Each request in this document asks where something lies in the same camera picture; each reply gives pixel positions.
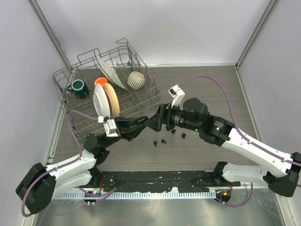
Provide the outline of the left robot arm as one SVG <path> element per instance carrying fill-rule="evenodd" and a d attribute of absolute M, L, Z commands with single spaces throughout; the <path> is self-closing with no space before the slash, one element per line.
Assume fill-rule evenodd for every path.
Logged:
<path fill-rule="evenodd" d="M 22 201 L 21 212 L 25 217 L 44 210 L 59 194 L 70 189 L 88 185 L 99 185 L 101 173 L 97 168 L 109 155 L 107 147 L 125 139 L 132 141 L 145 128 L 148 117 L 107 119 L 102 117 L 105 132 L 89 134 L 84 145 L 79 146 L 79 154 L 59 163 L 44 166 L 34 164 L 16 188 Z"/>

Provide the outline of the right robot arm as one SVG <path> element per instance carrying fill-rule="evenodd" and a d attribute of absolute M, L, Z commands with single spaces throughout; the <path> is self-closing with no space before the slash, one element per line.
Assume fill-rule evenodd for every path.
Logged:
<path fill-rule="evenodd" d="M 161 104 L 146 125 L 156 132 L 161 131 L 162 125 L 167 130 L 180 127 L 195 131 L 205 142 L 235 151 L 257 163 L 256 166 L 239 166 L 218 162 L 212 174 L 218 186 L 238 181 L 261 184 L 285 197 L 292 197 L 296 190 L 301 170 L 300 153 L 284 153 L 254 139 L 232 122 L 211 115 L 207 105 L 197 98 L 186 100 L 183 109 Z"/>

